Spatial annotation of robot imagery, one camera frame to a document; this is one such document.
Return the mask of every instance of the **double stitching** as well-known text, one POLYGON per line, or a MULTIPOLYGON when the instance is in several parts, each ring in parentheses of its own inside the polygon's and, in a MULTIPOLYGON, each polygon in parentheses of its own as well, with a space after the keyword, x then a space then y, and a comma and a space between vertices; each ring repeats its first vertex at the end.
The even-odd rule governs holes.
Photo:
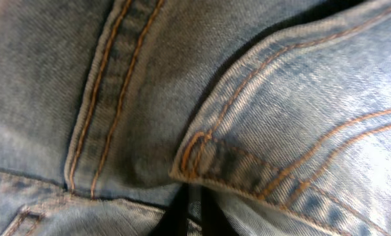
MULTIPOLYGON (((377 114, 382 114, 384 112, 387 112, 387 111, 381 111, 381 112, 373 113, 373 114, 366 115, 366 116, 363 116, 363 117, 368 117, 368 118, 369 117, 374 117, 374 116, 377 116, 377 114)), ((387 131, 387 130, 391 130, 391 125, 386 125, 386 126, 381 127, 381 128, 376 128, 374 130, 370 130, 368 132, 364 132, 364 133, 362 133, 362 134, 360 134, 360 135, 358 135, 358 136, 356 136, 354 138, 349 139, 343 145, 338 147, 334 152, 332 152, 332 154, 330 154, 329 158, 326 160, 326 162, 323 164, 323 166, 321 166, 321 168, 317 170, 317 172, 313 175, 312 178, 310 178, 310 179, 308 179, 306 181, 299 180, 293 174, 288 173, 288 176, 291 179, 297 180, 300 183, 300 187, 297 190, 295 190, 295 193, 292 196, 290 196, 290 198, 289 198, 289 200, 288 200, 288 202, 286 204, 280 206, 280 209, 284 210, 284 211, 287 211, 287 212, 290 212, 292 214, 295 214, 298 217, 304 218, 305 220, 308 220, 309 222, 313 222, 313 223, 321 226, 322 228, 325 228, 325 229, 328 229, 328 230, 331 230, 331 231, 336 231, 336 232, 338 232, 338 233, 340 233, 342 235, 349 235, 349 233, 343 232, 340 229, 337 229, 337 228, 332 227, 332 226, 325 225, 325 224, 323 224, 321 222, 316 221, 315 219, 313 219, 313 218, 311 218, 309 216, 300 214, 298 212, 295 212, 295 211, 292 211, 292 210, 289 209, 289 205, 297 198, 297 196, 300 195, 304 190, 306 190, 307 187, 311 186, 311 188, 313 190, 315 190, 318 193, 320 193, 321 195, 329 198, 332 202, 338 204, 343 209, 347 210, 348 212, 352 213, 354 216, 358 217, 360 220, 363 220, 366 224, 368 224, 369 226, 372 226, 373 228, 375 228, 377 231, 379 231, 383 235, 389 235, 380 226, 378 226, 377 224, 373 223, 370 219, 368 219, 365 216, 363 216, 362 214, 360 214, 357 210, 354 210, 352 207, 344 204, 342 201, 337 199, 335 196, 332 196, 329 193, 324 192, 324 190, 320 189, 319 187, 312 186, 312 182, 314 180, 316 180, 316 178, 318 178, 320 175, 323 174, 325 169, 329 166, 331 160, 334 159, 337 156, 337 154, 340 153, 342 150, 346 149, 348 146, 352 145, 353 143, 355 143, 355 142, 357 142, 357 141, 359 141, 359 140, 361 140, 361 139, 363 139, 363 138, 365 138, 365 137, 367 137, 369 135, 376 134, 376 133, 379 133, 379 132, 384 132, 384 131, 387 131)), ((194 137, 190 141, 189 146, 193 146, 200 138, 203 138, 203 135, 205 135, 203 132, 196 133, 196 135, 194 135, 194 137)), ((250 154, 250 153, 248 153, 248 152, 246 152, 246 151, 244 151, 242 149, 239 149, 237 147, 229 146, 224 141, 217 140, 216 138, 213 138, 213 137, 210 138, 210 140, 212 140, 212 141, 214 141, 214 142, 216 142, 216 143, 218 143, 220 145, 226 146, 227 148, 230 148, 230 149, 232 149, 232 150, 234 150, 234 151, 236 151, 236 152, 238 152, 240 154, 243 154, 246 157, 251 158, 252 160, 257 162, 258 164, 264 165, 265 167, 269 168, 273 172, 278 172, 279 171, 278 167, 274 167, 270 163, 267 163, 266 161, 263 161, 263 160, 259 159, 256 155, 252 155, 252 154, 250 154)), ((182 166, 181 166, 181 168, 183 169, 183 172, 186 172, 185 167, 186 167, 185 162, 183 162, 182 166)), ((217 178, 216 176, 213 176, 212 174, 203 175, 202 178, 204 180, 213 180, 213 181, 215 181, 217 183, 220 183, 221 185, 225 185, 226 187, 229 187, 231 189, 238 190, 238 191, 240 191, 240 192, 242 192, 244 194, 248 194, 249 196, 254 197, 255 199, 265 200, 265 196, 264 195, 261 195, 261 194, 258 195, 258 194, 255 194, 255 193, 250 193, 247 190, 241 189, 240 187, 235 186, 233 184, 229 184, 225 180, 221 180, 221 179, 217 178)))
POLYGON ((32 225, 32 227, 30 228, 30 230, 28 230, 28 232, 26 233, 25 236, 30 236, 32 235, 32 233, 37 229, 37 226, 39 225, 39 223, 41 223, 41 220, 43 219, 44 215, 40 215, 38 217, 38 219, 36 219, 35 223, 32 225))
POLYGON ((335 127, 333 130, 331 130, 330 132, 328 132, 327 134, 325 134, 324 136, 322 136, 315 144, 314 146, 309 149, 309 151, 303 155, 300 159, 297 159, 292 165, 288 166, 287 168, 285 168, 283 171, 281 171, 280 175, 274 179, 269 185, 268 187, 264 190, 263 192, 263 195, 264 197, 268 196, 269 194, 271 194, 271 192, 277 187, 279 186, 280 182, 286 178, 287 175, 289 175, 292 171, 294 171, 296 168, 298 168, 301 164, 303 164, 305 161, 309 160, 313 154, 315 154, 315 152, 321 147, 322 143, 324 143, 324 141, 326 141, 327 139, 329 139, 330 137, 334 136, 336 133, 340 132, 342 129, 346 128, 346 127, 349 127, 349 126, 352 126, 356 123, 359 123, 359 122, 362 122, 364 120, 367 120, 367 119, 370 119, 370 118, 374 118, 374 117, 379 117, 379 116, 382 116, 382 115, 388 115, 388 114, 391 114, 391 109, 388 109, 388 110, 384 110, 384 111, 378 111, 378 112, 375 112, 375 113, 370 113, 370 114, 367 114, 367 115, 363 115, 361 117, 358 117, 356 119, 353 119, 351 121, 347 121, 345 122, 344 124, 340 125, 340 126, 337 126, 335 127))
POLYGON ((345 35, 348 35, 348 34, 351 34, 351 33, 354 33, 354 32, 357 32, 359 30, 362 30, 363 28, 366 28, 367 26, 370 26, 371 24, 373 24, 374 22, 380 20, 382 17, 386 16, 387 14, 390 14, 391 13, 391 7, 389 9, 387 9, 386 11, 384 11, 383 13, 379 14, 378 16, 364 22, 363 24, 361 25, 358 25, 356 27, 353 27, 353 28, 350 28, 348 30, 345 30, 345 31, 342 31, 340 33, 336 33, 336 34, 333 34, 333 35, 330 35, 328 37, 324 37, 322 39, 318 39, 318 40, 315 40, 315 41, 311 41, 311 42, 308 42, 308 43, 298 43, 298 44, 294 44, 294 45, 291 45, 291 46, 286 46, 282 49, 280 49, 279 51, 277 51, 275 54, 271 55, 271 57, 269 57, 265 62, 263 62, 259 68, 257 68, 256 70, 252 71, 242 82, 242 84, 240 84, 240 86, 238 86, 238 88, 236 89, 236 91, 234 92, 234 95, 231 97, 230 100, 228 100, 228 102, 226 103, 226 105, 223 107, 222 111, 220 112, 220 115, 214 125, 213 128, 210 128, 209 131, 207 132, 204 140, 203 140, 203 143, 201 144, 201 147, 199 149, 199 152, 197 154, 197 157, 195 158, 194 160, 194 164, 193 164, 193 171, 192 173, 190 174, 190 178, 196 178, 197 177, 197 166, 199 164, 199 161, 201 159, 201 153, 203 153, 204 151, 204 148, 205 148, 205 145, 207 143, 207 141, 209 139, 211 139, 212 137, 212 134, 213 132, 219 127, 220 123, 222 122, 224 116, 226 115, 229 107, 233 104, 234 100, 238 97, 239 93, 242 91, 242 89, 245 87, 245 85, 256 75, 258 74, 260 71, 262 71, 269 63, 271 63, 272 61, 274 61, 278 56, 280 56, 281 54, 283 54, 284 52, 287 52, 289 50, 292 50, 292 49, 299 49, 299 48, 306 48, 306 47, 311 47, 313 45, 318 45, 320 43, 324 43, 324 42, 327 42, 327 41, 330 41, 330 40, 333 40, 333 39, 336 39, 338 37, 342 37, 342 36, 345 36, 345 35))
POLYGON ((98 177, 99 177, 99 175, 100 175, 100 173, 102 171, 102 168, 104 167, 105 160, 106 160, 106 158, 108 156, 108 151, 110 149, 112 134, 114 133, 114 130, 117 127, 117 124, 118 124, 118 121, 119 121, 119 117, 120 117, 121 112, 123 110, 123 100, 124 100, 125 92, 126 92, 127 87, 128 87, 128 85, 130 83, 131 75, 133 74, 133 69, 134 69, 134 66, 136 65, 137 56, 138 56, 138 54, 140 52, 140 49, 142 48, 143 40, 144 40, 148 30, 149 30, 149 27, 151 26, 151 24, 155 20, 155 17, 157 16, 157 14, 159 13, 160 8, 162 7, 163 1, 164 0, 159 0, 157 2, 157 5, 156 5, 152 15, 149 17, 148 22, 144 26, 144 28, 142 30, 142 33, 140 34, 140 36, 138 38, 137 47, 134 50, 133 58, 131 60, 130 66, 129 66, 129 70, 127 71, 127 75, 126 75, 125 80, 124 80, 123 88, 121 89, 121 93, 119 95, 119 100, 118 100, 118 103, 117 103, 117 112, 115 113, 114 121, 113 121, 113 123, 111 125, 110 131, 109 131, 109 133, 107 135, 107 138, 106 138, 105 148, 104 148, 104 152, 103 152, 103 154, 101 156, 101 159, 100 159, 100 162, 99 162, 98 170, 95 172, 94 178, 92 180, 92 185, 91 185, 91 197, 92 198, 94 198, 94 191, 95 191, 95 187, 96 187, 96 182, 97 182, 98 177))
MULTIPOLYGON (((258 158, 256 155, 253 155, 245 150, 242 150, 242 149, 239 149, 238 147, 234 147, 234 146, 230 146, 229 144, 227 144, 226 142, 222 141, 222 140, 217 140, 216 138, 212 138, 211 141, 214 141, 215 143, 217 144, 220 144, 222 146, 225 146, 229 149, 232 149, 250 159, 252 159, 253 161, 257 162, 259 165, 263 165, 265 166, 266 168, 270 169, 272 172, 279 172, 280 169, 278 167, 275 167, 273 165, 271 165, 270 163, 266 162, 266 161, 263 161, 262 159, 258 158)), ((293 179, 293 180, 296 180, 298 181, 301 185, 305 183, 305 181, 303 180, 300 180, 298 179, 296 176, 294 176, 293 174, 289 174, 288 176, 290 179, 293 179)), ((229 183, 226 183, 225 180, 221 180, 219 178, 217 178, 215 175, 213 174, 203 174, 202 178, 206 179, 206 180, 214 180, 214 181, 217 181, 217 182, 220 182, 221 184, 224 184, 226 185, 226 187, 231 187, 232 189, 237 189, 238 191, 242 191, 244 193, 248 193, 250 196, 252 197, 255 197, 256 199, 259 199, 259 200, 264 200, 264 196, 262 195, 258 195, 258 194, 255 194, 255 193, 252 193, 252 192, 249 192, 247 190, 244 190, 242 188, 240 188, 239 186, 236 186, 234 184, 229 184, 229 183)), ((338 204, 340 207, 342 207, 344 210, 347 210, 348 212, 352 213, 354 216, 358 217, 360 220, 363 220, 366 224, 368 224, 369 226, 371 227, 374 227, 377 231, 379 231, 380 233, 382 233, 383 235, 389 235, 385 230, 383 230, 380 226, 378 226, 377 224, 375 224, 374 222, 372 222, 370 219, 366 218, 364 215, 360 214, 357 210, 354 210, 352 207, 348 206, 347 204, 343 203, 341 200, 339 200, 338 198, 336 198, 335 196, 333 195, 330 195, 329 193, 325 192, 324 190, 320 189, 318 186, 315 186, 313 184, 310 185, 310 187, 318 192, 319 194, 321 194, 322 196, 324 197, 327 197, 328 199, 330 199, 332 202, 334 202, 335 204, 338 204)), ((330 229, 328 228, 328 225, 325 225, 323 223, 320 223, 320 222, 317 222, 315 219, 309 217, 309 216, 306 216, 306 215, 303 215, 303 214, 300 214, 298 212, 295 212, 293 210, 289 210, 285 205, 281 205, 280 206, 280 209, 281 210, 284 210, 284 211, 287 211, 287 212, 290 212, 292 214, 296 214, 297 216, 302 216, 302 218, 308 218, 310 222, 313 222, 325 229, 330 229)), ((334 231, 337 231, 338 233, 340 234, 345 234, 345 232, 342 232, 340 231, 339 229, 337 228, 332 228, 332 230, 334 231)))
POLYGON ((18 230, 20 224, 26 219, 28 214, 30 213, 30 210, 27 208, 25 211, 20 213, 20 217, 16 220, 15 224, 12 226, 9 232, 4 234, 3 236, 12 236, 16 230, 18 230))
POLYGON ((341 145, 340 147, 338 147, 337 149, 335 149, 327 158, 327 160, 324 162, 324 164, 322 164, 322 166, 320 166, 320 168, 315 171, 315 173, 313 174, 313 176, 309 179, 307 179, 305 182, 301 183, 301 185, 299 185, 299 187, 295 190, 295 192, 292 194, 292 196, 290 196, 289 200, 286 202, 285 204, 285 207, 286 208, 289 208, 290 205, 292 204, 292 202, 294 200, 296 200, 296 198, 304 191, 306 190, 313 181, 317 180, 324 172, 325 170, 328 168, 328 166, 331 164, 331 161, 342 151, 344 151, 346 148, 348 148, 349 146, 351 146, 352 144, 356 143, 357 141, 359 140, 362 140, 363 138, 365 137, 368 137, 372 134, 377 134, 377 133, 380 133, 380 132, 384 132, 384 131, 387 131, 387 130, 391 130, 391 124, 390 125, 386 125, 386 126, 383 126, 383 127, 380 127, 380 128, 376 128, 374 130, 370 130, 368 132, 364 132, 360 135, 357 135, 349 140, 347 140, 345 143, 343 143, 343 145, 341 145))
POLYGON ((102 74, 104 73, 105 67, 108 63, 108 56, 111 51, 113 40, 114 40, 115 36, 117 35, 120 23, 123 21, 123 18, 125 16, 125 14, 127 13, 130 5, 131 5, 131 0, 127 0, 127 2, 125 3, 125 5, 123 7, 123 10, 121 11, 120 15, 117 17, 117 20, 115 21, 115 24, 112 28, 111 36, 108 39, 108 42, 105 47, 105 51, 104 51, 102 62, 101 62, 100 68, 99 68, 98 76, 96 78, 95 85, 94 85, 93 91, 92 91, 91 104, 89 105, 89 110, 86 115, 85 124, 83 125, 83 129, 82 129, 81 135, 79 137, 79 141, 77 143, 76 152, 75 152, 75 156, 73 158, 72 166, 70 168, 69 180, 70 180, 70 184, 72 185, 72 191, 74 191, 74 189, 75 189, 75 182, 73 180, 73 177, 74 177, 75 170, 76 170, 77 160, 79 159, 79 156, 81 155, 81 152, 83 149, 83 142, 85 140, 86 133, 87 133, 87 131, 89 129, 89 125, 91 123, 93 111, 94 111, 95 105, 96 105, 96 95, 98 94, 100 82, 102 80, 102 74))

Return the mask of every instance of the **light blue denim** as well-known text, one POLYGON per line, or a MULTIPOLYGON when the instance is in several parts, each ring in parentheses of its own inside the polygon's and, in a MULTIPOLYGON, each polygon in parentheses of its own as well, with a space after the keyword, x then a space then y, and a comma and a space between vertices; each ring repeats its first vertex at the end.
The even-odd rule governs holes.
POLYGON ((240 235, 391 235, 391 0, 343 4, 0 0, 0 235, 147 235, 180 182, 240 235))

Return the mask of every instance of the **denim fabric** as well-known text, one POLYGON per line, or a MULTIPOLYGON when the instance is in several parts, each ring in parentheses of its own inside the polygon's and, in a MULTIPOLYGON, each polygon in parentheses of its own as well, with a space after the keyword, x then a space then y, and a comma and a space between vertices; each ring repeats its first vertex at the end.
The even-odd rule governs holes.
POLYGON ((253 47, 204 103, 171 176, 333 233, 391 235, 391 1, 253 47))
POLYGON ((0 0, 0 235, 145 235, 179 182, 241 235, 391 235, 391 0, 353 5, 0 0))

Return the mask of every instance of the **seam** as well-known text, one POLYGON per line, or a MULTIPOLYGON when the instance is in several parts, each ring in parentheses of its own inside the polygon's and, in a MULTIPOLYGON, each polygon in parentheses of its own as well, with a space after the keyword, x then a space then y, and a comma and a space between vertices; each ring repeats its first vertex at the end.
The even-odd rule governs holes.
POLYGON ((96 187, 96 181, 98 180, 99 174, 101 173, 102 168, 103 168, 104 163, 105 163, 105 160, 106 160, 106 158, 108 156, 108 151, 110 149, 112 135, 114 133, 115 128, 117 127, 117 124, 118 124, 118 121, 119 121, 119 117, 120 117, 121 112, 123 110, 123 99, 124 99, 127 87, 129 85, 129 82, 131 80, 131 75, 133 74, 134 66, 136 65, 137 56, 138 56, 138 54, 140 52, 140 49, 142 48, 143 40, 144 40, 148 30, 149 30, 149 27, 154 22, 155 17, 157 16, 157 14, 159 13, 160 8, 162 7, 163 1, 164 0, 159 0, 157 2, 157 5, 156 5, 152 15, 149 17, 148 22, 144 26, 144 28, 142 30, 142 33, 140 34, 140 36, 138 38, 137 46, 136 46, 136 49, 134 50, 133 58, 131 59, 131 63, 130 63, 129 69, 127 71, 127 75, 126 75, 125 80, 124 80, 123 88, 121 89, 121 93, 119 95, 119 100, 118 100, 118 103, 117 103, 117 112, 115 113, 114 121, 113 121, 113 123, 111 125, 110 131, 109 131, 109 133, 107 135, 107 138, 106 138, 105 148, 104 148, 104 152, 103 152, 103 154, 101 156, 101 159, 100 159, 100 162, 99 162, 98 170, 96 171, 96 173, 94 175, 94 178, 92 180, 91 198, 94 198, 94 191, 95 191, 95 187, 96 187))
POLYGON ((32 233, 37 229, 37 226, 39 225, 39 223, 41 223, 41 220, 43 219, 44 215, 40 215, 38 217, 38 219, 35 221, 35 223, 32 225, 32 227, 30 228, 30 230, 28 230, 28 232, 25 234, 25 236, 30 236, 32 235, 32 233))
POLYGON ((361 117, 358 117, 356 119, 353 119, 353 120, 350 120, 350 121, 347 121, 345 122, 344 124, 342 125, 339 125, 337 127, 335 127, 333 130, 329 131, 327 134, 325 134, 324 136, 322 136, 315 144, 314 146, 312 146, 309 151, 303 155, 300 159, 297 159, 293 164, 289 165, 287 168, 283 169, 283 171, 281 171, 280 175, 274 179, 269 185, 268 187, 264 190, 263 192, 263 195, 266 197, 268 196, 269 194, 271 194, 271 192, 277 187, 279 186, 280 182, 292 171, 294 171, 296 168, 298 168, 299 166, 301 166, 301 164, 303 164, 305 161, 309 160, 313 154, 315 154, 315 152, 321 147, 322 143, 324 143, 324 141, 326 141, 327 139, 331 138, 332 136, 334 136, 336 133, 340 132, 342 129, 346 128, 346 127, 349 127, 351 125, 354 125, 356 123, 359 123, 359 122, 362 122, 364 120, 367 120, 367 119, 370 119, 370 118, 374 118, 374 117, 379 117, 381 115, 388 115, 388 114, 391 114, 391 109, 388 109, 388 110, 384 110, 384 111, 378 111, 378 112, 374 112, 374 113, 370 113, 370 114, 367 114, 367 115, 363 115, 361 117))
POLYGON ((210 139, 211 139, 210 134, 207 134, 204 136, 203 142, 201 143, 200 149, 198 150, 197 157, 194 160, 193 169, 191 171, 190 178, 197 178, 198 177, 197 169, 198 169, 198 164, 201 160, 201 154, 204 152, 207 141, 210 139))
POLYGON ((29 208, 27 208, 25 211, 21 212, 21 216, 16 220, 16 223, 12 226, 9 232, 5 234, 5 236, 12 236, 16 230, 18 230, 20 224, 26 219, 26 216, 30 213, 29 208))
POLYGON ((313 174, 313 176, 309 179, 307 179, 304 183, 300 184, 299 187, 295 190, 295 192, 290 196, 289 200, 285 204, 285 208, 289 208, 292 204, 292 202, 304 191, 306 190, 313 181, 317 180, 324 172, 327 170, 328 166, 331 164, 331 161, 342 151, 344 151, 346 148, 351 146, 352 144, 356 143, 359 140, 362 140, 365 137, 368 137, 372 134, 377 134, 380 132, 384 132, 387 130, 391 130, 391 124, 386 125, 380 128, 376 128, 374 130, 370 130, 368 132, 364 132, 362 134, 359 134, 349 140, 347 140, 343 145, 339 146, 337 149, 335 149, 327 158, 327 160, 320 166, 317 171, 313 174))
POLYGON ((350 213, 352 213, 354 216, 359 218, 360 220, 363 220, 365 223, 367 223, 370 226, 373 226, 379 233, 382 233, 383 235, 388 236, 389 234, 383 230, 383 228, 379 227, 377 224, 373 223, 370 219, 366 218, 363 214, 360 214, 357 210, 354 210, 352 207, 348 206, 346 203, 343 203, 339 199, 337 199, 334 195, 327 193, 326 191, 320 189, 319 187, 315 185, 311 185, 311 188, 318 192, 319 194, 326 196, 328 199, 330 199, 332 202, 338 204, 340 207, 346 209, 350 213))
POLYGON ((107 42, 107 44, 105 46, 104 55, 103 55, 103 58, 102 58, 102 62, 101 62, 101 65, 100 65, 98 76, 96 78, 96 81, 95 81, 95 84, 94 84, 94 87, 93 87, 93 91, 92 91, 91 104, 89 105, 89 110, 88 110, 88 113, 86 115, 85 124, 83 125, 83 129, 82 129, 81 135, 79 137, 79 141, 77 143, 76 152, 75 152, 75 155, 73 157, 72 166, 70 167, 69 180, 70 180, 70 183, 71 183, 71 186, 72 186, 72 191, 74 191, 74 189, 75 189, 75 182, 73 180, 73 177, 74 177, 74 174, 75 174, 77 161, 79 159, 79 156, 81 155, 81 152, 82 152, 82 149, 83 149, 83 141, 85 140, 86 133, 87 133, 87 131, 89 129, 89 126, 91 124, 93 111, 94 111, 94 108, 95 108, 95 105, 96 105, 96 96, 98 94, 99 85, 100 85, 100 82, 102 80, 102 74, 104 73, 105 67, 106 67, 106 65, 108 63, 108 56, 110 54, 114 38, 117 35, 117 31, 118 31, 119 25, 123 21, 123 18, 125 16, 125 14, 127 13, 130 5, 131 5, 131 0, 127 0, 127 2, 125 3, 125 5, 123 7, 123 10, 121 11, 120 15, 117 17, 117 20, 114 23, 114 26, 113 26, 112 31, 111 31, 111 36, 108 39, 108 42, 107 42))
POLYGON ((218 140, 217 138, 213 138, 212 141, 214 141, 214 142, 216 142, 216 143, 218 143, 218 144, 220 144, 222 146, 225 146, 227 148, 230 148, 230 149, 238 152, 239 154, 242 154, 242 155, 244 155, 246 157, 249 157, 251 160, 255 161, 256 163, 267 167, 272 172, 279 172, 279 170, 280 170, 278 167, 275 167, 275 166, 271 165, 267 161, 263 161, 262 159, 260 159, 256 155, 253 155, 253 154, 251 154, 251 153, 249 153, 249 152, 247 152, 245 150, 239 149, 238 147, 231 146, 231 145, 227 144, 225 141, 218 140))
MULTIPOLYGON (((196 138, 194 138, 194 140, 198 140, 198 138, 201 137, 201 135, 203 135, 202 132, 198 132, 198 135, 196 136, 196 138)), ((275 167, 273 165, 271 165, 270 163, 266 162, 266 161, 263 161, 262 159, 258 158, 256 155, 253 155, 245 150, 242 150, 242 149, 239 149, 238 147, 234 147, 234 146, 231 146, 229 144, 227 144, 226 142, 222 141, 222 140, 218 140, 217 138, 212 138, 211 141, 214 141, 216 142, 217 144, 220 144, 222 146, 225 146, 227 148, 230 148, 246 157, 249 157, 251 158, 253 161, 257 162, 258 164, 260 165, 264 165, 265 167, 269 168, 270 170, 272 170, 273 172, 278 172, 280 171, 281 169, 278 168, 278 167, 275 167)), ((222 184, 225 184, 227 186, 230 186, 234 189, 238 189, 240 191, 244 191, 246 193, 249 193, 251 196, 259 199, 259 200, 265 200, 264 196, 263 195, 257 195, 255 193, 251 193, 251 192, 248 192, 247 190, 243 190, 241 189, 240 187, 237 187, 236 185, 234 184, 228 184, 226 183, 224 180, 219 180, 218 178, 214 177, 212 174, 206 174, 206 175, 203 175, 203 177, 205 177, 206 179, 208 180, 216 180, 216 181, 220 181, 222 184)), ((293 174, 289 174, 288 176, 290 179, 294 179, 296 181, 299 182, 299 184, 304 184, 305 181, 302 181, 301 179, 298 179, 295 175, 293 174)), ((379 231, 380 233, 382 233, 383 235, 389 235, 385 230, 383 230, 383 228, 381 228, 380 226, 378 226, 377 224, 373 223, 370 219, 366 218, 364 215, 360 214, 357 210, 354 210, 352 207, 348 206, 347 204, 343 203, 341 200, 337 199, 335 196, 331 195, 330 193, 327 193, 325 192, 324 190, 320 189, 319 187, 315 186, 315 185, 310 185, 310 187, 314 190, 314 191, 317 191, 318 193, 320 193, 321 195, 329 198, 332 202, 340 205, 340 207, 342 207, 344 210, 347 210, 348 212, 352 213, 354 216, 358 217, 360 220, 363 220, 366 224, 374 227, 377 231, 379 231)), ((281 210, 288 210, 288 208, 286 206, 280 206, 280 209, 281 210)))
POLYGON ((4 183, 17 181, 17 182, 22 182, 25 184, 31 184, 32 186, 35 186, 35 187, 50 188, 54 191, 59 191, 59 192, 64 191, 60 186, 57 186, 55 184, 43 182, 41 180, 36 180, 36 179, 32 179, 32 178, 27 178, 24 176, 17 176, 14 174, 9 174, 8 172, 0 171, 0 178, 2 179, 2 182, 4 182, 4 183))
POLYGON ((188 162, 188 159, 190 158, 191 150, 192 150, 194 144, 196 144, 196 142, 199 138, 202 138, 204 136, 205 136, 204 132, 197 132, 193 135, 192 139, 188 143, 187 148, 184 150, 184 154, 182 155, 182 162, 181 162, 182 173, 186 173, 187 162, 188 162))
POLYGON ((34 210, 40 210, 40 211, 45 211, 45 210, 51 210, 52 206, 60 206, 60 205, 66 205, 68 203, 68 200, 66 200, 65 196, 60 196, 57 197, 56 199, 51 199, 50 201, 43 201, 42 203, 38 203, 35 205, 30 206, 30 209, 32 211, 34 210))
MULTIPOLYGON (((258 196, 255 195, 255 194, 252 194, 252 193, 249 193, 243 189, 240 189, 238 187, 236 187, 235 185, 233 184, 228 184, 226 183, 226 181, 224 180, 221 180, 220 178, 216 178, 214 176, 204 176, 204 180, 207 180, 208 182, 212 183, 212 184, 216 184, 216 185, 220 185, 220 186, 223 186, 223 187, 227 187, 229 189, 232 189, 234 191, 237 191, 237 192, 240 192, 240 193, 243 193, 244 195, 246 196, 250 196, 252 198, 255 198, 255 199, 258 199, 258 196)), ((273 203, 269 203, 268 201, 264 201, 265 203, 267 203, 268 205, 270 206, 275 206, 275 207, 278 207, 277 205, 273 204, 273 203)), ((339 228, 336 228, 336 227, 333 227, 333 226, 330 226, 329 224, 325 224, 323 222, 320 222, 310 216, 307 216, 305 214, 302 214, 302 213, 298 213, 298 212, 295 212, 293 210, 290 210, 290 209, 281 209, 282 211, 284 212, 288 212, 288 213, 291 213, 291 214, 294 214, 295 216, 299 217, 299 218, 302 218, 303 220, 306 220, 307 222, 310 222, 312 224, 314 224, 315 226, 319 226, 323 229, 326 229, 328 231, 331 231, 333 233, 338 233, 340 235, 351 235, 350 233, 348 232, 345 232, 339 228)))
MULTIPOLYGON (((263 70, 270 62, 274 61, 280 54, 283 54, 284 52, 287 52, 288 50, 292 50, 292 49, 299 49, 299 48, 304 48, 304 47, 311 47, 313 45, 318 45, 320 43, 324 43, 324 42, 327 42, 327 41, 330 41, 330 40, 333 40, 333 39, 336 39, 338 37, 342 37, 342 36, 345 36, 345 35, 348 35, 348 34, 351 34, 351 33, 354 33, 354 32, 357 32, 359 30, 362 30, 363 28, 371 25, 372 23, 380 20, 383 16, 387 15, 387 14, 390 14, 391 13, 391 7, 387 10, 385 10, 384 12, 382 12, 381 14, 377 15, 376 17, 374 18, 371 18, 370 20, 367 20, 365 21, 364 23, 358 25, 358 26, 355 26, 353 28, 350 28, 348 30, 345 30, 345 31, 342 31, 340 33, 336 33, 336 34, 333 34, 333 35, 329 35, 327 37, 324 37, 322 39, 316 39, 314 41, 311 41, 311 42, 308 42, 308 43, 297 43, 297 44, 294 44, 294 45, 291 45, 291 46, 286 46, 282 49, 280 49, 279 51, 277 51, 275 54, 271 55, 265 62, 263 62, 259 68, 257 68, 256 70, 252 71, 242 82, 242 84, 240 84, 240 86, 238 86, 238 88, 235 90, 234 92, 234 95, 230 98, 230 100, 228 100, 228 102, 226 103, 226 105, 223 107, 222 111, 220 112, 220 115, 214 125, 213 128, 210 128, 209 131, 207 132, 207 137, 211 137, 212 133, 218 128, 218 126, 220 125, 220 123, 222 122, 224 116, 226 115, 226 112, 228 111, 229 107, 233 104, 233 102, 235 101, 235 99, 238 97, 239 93, 242 91, 242 89, 245 87, 245 85, 258 73, 260 72, 261 70, 263 70)), ((205 138, 204 142, 202 143, 202 147, 205 146, 205 143, 207 142, 207 139, 205 138)), ((196 168, 198 166, 198 163, 199 163, 199 159, 200 159, 201 155, 197 155, 197 158, 195 159, 194 161, 194 171, 193 172, 196 172, 196 168)))

